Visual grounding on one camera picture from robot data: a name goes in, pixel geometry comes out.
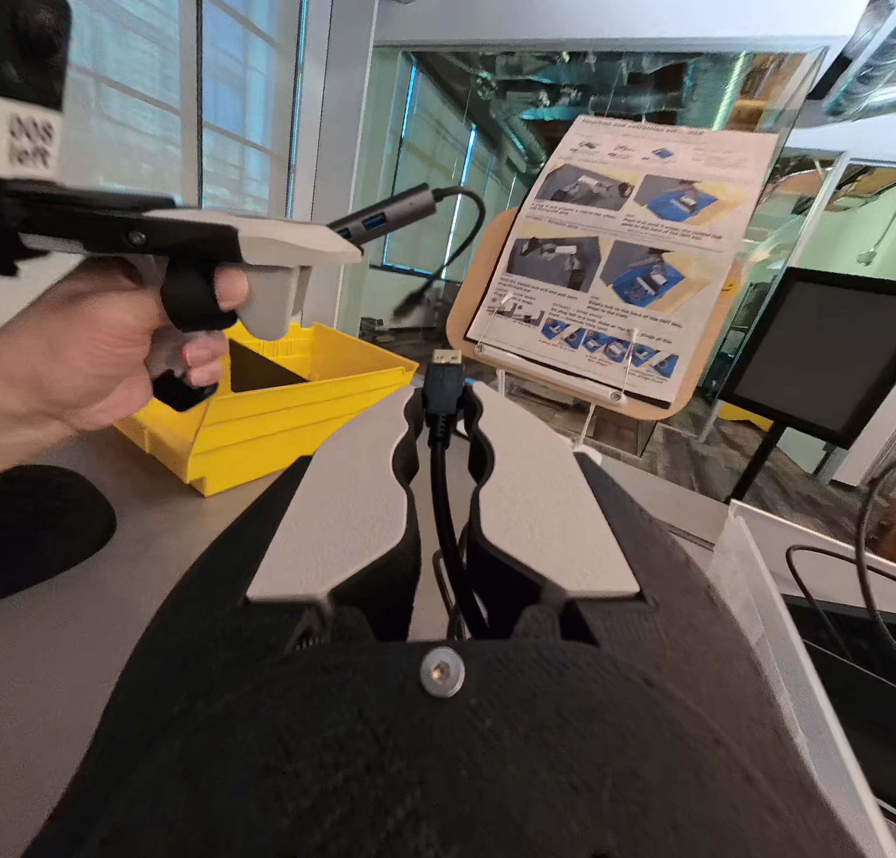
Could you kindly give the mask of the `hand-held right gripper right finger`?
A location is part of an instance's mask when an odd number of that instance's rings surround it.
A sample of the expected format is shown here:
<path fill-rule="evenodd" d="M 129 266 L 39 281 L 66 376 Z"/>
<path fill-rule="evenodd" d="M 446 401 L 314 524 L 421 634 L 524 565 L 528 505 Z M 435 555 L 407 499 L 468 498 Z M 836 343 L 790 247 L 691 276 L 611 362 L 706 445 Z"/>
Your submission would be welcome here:
<path fill-rule="evenodd" d="M 521 405 L 476 383 L 464 425 L 475 483 L 466 571 L 489 626 L 525 609 L 641 593 L 570 442 Z"/>

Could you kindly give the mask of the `printed instruction sheet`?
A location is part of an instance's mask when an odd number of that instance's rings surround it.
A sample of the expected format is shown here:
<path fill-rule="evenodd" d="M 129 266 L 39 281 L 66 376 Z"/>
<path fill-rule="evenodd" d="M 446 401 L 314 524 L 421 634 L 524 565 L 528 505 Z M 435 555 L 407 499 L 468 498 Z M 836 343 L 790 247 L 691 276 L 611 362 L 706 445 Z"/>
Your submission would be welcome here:
<path fill-rule="evenodd" d="M 669 407 L 778 142 L 578 116 L 518 207 L 467 337 Z"/>

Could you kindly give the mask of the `glass window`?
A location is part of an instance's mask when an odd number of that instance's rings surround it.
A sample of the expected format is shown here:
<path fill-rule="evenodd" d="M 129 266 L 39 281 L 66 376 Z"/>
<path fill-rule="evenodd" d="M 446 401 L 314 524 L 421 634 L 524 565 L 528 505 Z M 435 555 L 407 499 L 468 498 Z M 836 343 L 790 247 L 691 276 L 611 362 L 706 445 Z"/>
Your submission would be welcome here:
<path fill-rule="evenodd" d="M 447 97 L 431 76 L 413 59 L 402 106 L 396 160 L 392 176 L 394 194 L 428 184 L 433 190 L 460 188 L 481 193 L 471 183 L 477 145 L 477 126 Z M 435 214 L 388 235 L 382 256 L 385 270 L 405 277 L 424 277 L 442 269 L 461 247 L 476 222 L 476 203 L 450 194 L 436 203 Z"/>
<path fill-rule="evenodd" d="M 63 181 L 289 216 L 308 0 L 68 0 Z"/>

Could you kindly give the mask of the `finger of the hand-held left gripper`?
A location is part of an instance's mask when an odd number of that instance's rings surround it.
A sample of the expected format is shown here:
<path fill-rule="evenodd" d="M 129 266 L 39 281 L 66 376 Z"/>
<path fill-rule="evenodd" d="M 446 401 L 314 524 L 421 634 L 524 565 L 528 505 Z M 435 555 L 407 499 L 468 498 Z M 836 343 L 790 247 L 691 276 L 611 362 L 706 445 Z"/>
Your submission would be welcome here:
<path fill-rule="evenodd" d="M 151 210 L 149 216 L 230 226 L 243 262 L 254 267 L 341 267 L 362 259 L 359 247 L 324 225 L 187 207 Z"/>

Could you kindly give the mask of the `white metal stand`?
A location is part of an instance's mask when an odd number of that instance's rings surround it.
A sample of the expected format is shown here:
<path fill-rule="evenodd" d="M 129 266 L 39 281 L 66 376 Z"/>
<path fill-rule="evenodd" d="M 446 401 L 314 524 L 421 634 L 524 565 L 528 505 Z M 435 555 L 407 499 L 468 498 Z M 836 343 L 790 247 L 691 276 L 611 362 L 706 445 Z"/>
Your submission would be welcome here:
<path fill-rule="evenodd" d="M 482 340 L 473 344 L 471 358 L 496 370 L 495 389 L 501 397 L 507 396 L 506 378 L 508 374 L 511 374 L 586 401 L 588 414 L 580 433 L 574 437 L 566 437 L 573 449 L 584 447 L 585 438 L 588 436 L 588 427 L 598 408 L 631 418 L 629 414 L 631 402 L 624 393 L 623 387 L 608 386 L 586 380 L 534 360 L 525 359 L 518 353 L 489 345 Z"/>

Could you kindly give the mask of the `person's left hand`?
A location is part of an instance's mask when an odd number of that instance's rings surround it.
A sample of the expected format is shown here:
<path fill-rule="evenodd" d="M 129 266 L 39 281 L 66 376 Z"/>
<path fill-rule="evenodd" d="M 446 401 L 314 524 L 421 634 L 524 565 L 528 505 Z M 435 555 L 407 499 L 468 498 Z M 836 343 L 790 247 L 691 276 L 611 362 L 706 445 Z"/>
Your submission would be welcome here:
<path fill-rule="evenodd" d="M 1 468 L 130 417 L 153 397 L 146 361 L 168 326 L 125 259 L 89 259 L 1 333 Z"/>

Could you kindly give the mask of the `black framed panel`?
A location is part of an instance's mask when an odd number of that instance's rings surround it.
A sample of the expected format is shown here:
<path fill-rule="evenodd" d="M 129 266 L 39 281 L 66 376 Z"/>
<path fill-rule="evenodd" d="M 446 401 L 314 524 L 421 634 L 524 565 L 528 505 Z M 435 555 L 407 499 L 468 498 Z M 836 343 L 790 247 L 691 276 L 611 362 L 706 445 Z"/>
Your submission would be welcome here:
<path fill-rule="evenodd" d="M 726 504 L 743 500 L 788 428 L 854 446 L 894 387 L 894 326 L 893 280 L 785 270 L 719 392 L 771 420 Z"/>

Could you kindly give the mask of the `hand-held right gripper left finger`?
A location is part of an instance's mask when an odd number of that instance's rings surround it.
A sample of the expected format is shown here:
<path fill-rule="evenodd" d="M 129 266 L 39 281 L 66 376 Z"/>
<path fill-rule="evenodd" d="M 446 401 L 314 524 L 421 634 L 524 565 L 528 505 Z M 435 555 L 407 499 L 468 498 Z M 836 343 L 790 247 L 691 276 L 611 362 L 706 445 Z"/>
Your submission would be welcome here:
<path fill-rule="evenodd" d="M 325 618 L 354 607 L 370 626 L 409 626 L 420 583 L 420 393 L 400 387 L 313 454 L 246 591 Z"/>

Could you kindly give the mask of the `grey USB hub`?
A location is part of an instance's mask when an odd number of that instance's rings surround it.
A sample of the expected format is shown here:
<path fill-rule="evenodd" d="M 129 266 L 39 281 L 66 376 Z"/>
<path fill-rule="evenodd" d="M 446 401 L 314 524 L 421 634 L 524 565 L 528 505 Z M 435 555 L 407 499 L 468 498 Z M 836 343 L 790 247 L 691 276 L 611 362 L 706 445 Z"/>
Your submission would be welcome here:
<path fill-rule="evenodd" d="M 427 296 L 436 280 L 461 257 L 479 235 L 487 219 L 484 200 L 477 192 L 466 187 L 451 186 L 433 190 L 427 183 L 423 183 L 326 225 L 352 245 L 362 247 L 434 215 L 438 206 L 449 198 L 466 198 L 473 202 L 476 208 L 475 222 L 460 246 L 444 259 L 439 268 L 426 274 L 422 285 L 409 292 L 394 308 L 392 317 L 397 321 L 407 318 L 427 301 Z"/>

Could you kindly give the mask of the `yellow storage bin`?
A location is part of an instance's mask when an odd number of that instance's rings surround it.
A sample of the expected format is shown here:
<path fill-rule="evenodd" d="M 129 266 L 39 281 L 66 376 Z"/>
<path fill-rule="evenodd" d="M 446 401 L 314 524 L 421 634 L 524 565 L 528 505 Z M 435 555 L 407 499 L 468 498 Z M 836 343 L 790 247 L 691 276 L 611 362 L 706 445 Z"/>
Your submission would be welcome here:
<path fill-rule="evenodd" d="M 308 380 L 234 394 L 230 355 L 217 391 L 179 413 L 153 399 L 115 424 L 144 454 L 204 497 L 282 471 L 371 405 L 408 386 L 419 364 L 338 330 L 292 323 L 276 341 L 238 323 L 227 337 Z"/>

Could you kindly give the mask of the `black bin divider plate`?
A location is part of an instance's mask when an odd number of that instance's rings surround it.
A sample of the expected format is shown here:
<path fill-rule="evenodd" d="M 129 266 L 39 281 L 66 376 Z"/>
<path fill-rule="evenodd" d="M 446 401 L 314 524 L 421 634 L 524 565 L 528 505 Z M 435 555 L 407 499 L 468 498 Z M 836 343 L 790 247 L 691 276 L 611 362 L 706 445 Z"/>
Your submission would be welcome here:
<path fill-rule="evenodd" d="M 241 343 L 229 340 L 230 390 L 234 394 L 306 384 L 302 376 L 290 371 Z"/>

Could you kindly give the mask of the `clear plastic bin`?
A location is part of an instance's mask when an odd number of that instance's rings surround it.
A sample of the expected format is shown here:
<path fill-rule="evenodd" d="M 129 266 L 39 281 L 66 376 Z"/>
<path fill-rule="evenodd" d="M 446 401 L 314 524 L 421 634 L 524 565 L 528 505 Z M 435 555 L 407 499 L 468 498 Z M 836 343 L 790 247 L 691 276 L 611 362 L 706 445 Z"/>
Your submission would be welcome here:
<path fill-rule="evenodd" d="M 893 857 L 890 826 L 780 595 L 749 511 L 739 504 L 728 508 L 709 579 L 756 653 L 790 744 L 835 816 L 863 856 Z"/>

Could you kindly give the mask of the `instruction sheet on wooden stand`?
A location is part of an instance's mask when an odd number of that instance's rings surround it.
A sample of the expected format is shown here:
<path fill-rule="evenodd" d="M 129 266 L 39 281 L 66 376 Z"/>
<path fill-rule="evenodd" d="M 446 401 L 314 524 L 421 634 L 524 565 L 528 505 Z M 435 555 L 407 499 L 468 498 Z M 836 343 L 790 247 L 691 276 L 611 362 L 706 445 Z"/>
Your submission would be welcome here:
<path fill-rule="evenodd" d="M 480 304 L 487 295 L 489 282 L 497 267 L 498 259 L 517 213 L 518 208 L 516 207 L 503 211 L 486 225 L 476 253 L 462 282 L 461 289 L 447 318 L 446 336 L 451 347 L 459 350 L 468 359 L 472 359 L 472 346 L 475 344 L 473 340 L 467 337 L 469 328 Z M 727 278 L 731 276 L 738 277 L 742 283 L 744 268 L 740 262 L 734 261 L 732 263 Z M 702 371 L 711 359 L 713 346 L 721 334 L 722 325 L 729 311 L 733 307 L 735 295 L 736 292 L 728 295 L 719 295 L 700 340 L 693 351 L 690 362 L 683 371 L 678 393 L 669 407 L 658 407 L 633 395 L 628 395 L 631 402 L 629 410 L 631 419 L 638 422 L 658 422 L 677 414 L 686 406 L 700 382 Z"/>

